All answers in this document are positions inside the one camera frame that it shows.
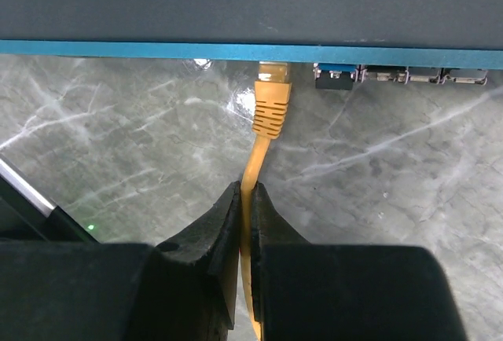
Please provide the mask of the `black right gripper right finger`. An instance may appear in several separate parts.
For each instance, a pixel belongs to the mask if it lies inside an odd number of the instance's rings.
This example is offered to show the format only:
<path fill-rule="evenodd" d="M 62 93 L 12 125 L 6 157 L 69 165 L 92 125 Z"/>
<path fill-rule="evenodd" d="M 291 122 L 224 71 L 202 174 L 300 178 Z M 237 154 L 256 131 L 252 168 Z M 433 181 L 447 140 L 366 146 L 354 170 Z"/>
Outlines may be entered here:
<path fill-rule="evenodd" d="M 251 292 L 264 340 L 464 340 L 448 279 L 427 249 L 312 244 L 251 198 Z"/>

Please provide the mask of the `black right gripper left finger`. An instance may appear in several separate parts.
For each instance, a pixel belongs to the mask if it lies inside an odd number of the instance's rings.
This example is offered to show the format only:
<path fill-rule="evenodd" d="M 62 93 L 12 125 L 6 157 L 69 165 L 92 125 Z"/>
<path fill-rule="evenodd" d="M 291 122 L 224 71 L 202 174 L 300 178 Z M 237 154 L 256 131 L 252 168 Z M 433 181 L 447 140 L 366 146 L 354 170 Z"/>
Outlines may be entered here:
<path fill-rule="evenodd" d="M 1 241 L 4 340 L 224 340 L 235 324 L 240 185 L 164 242 Z"/>

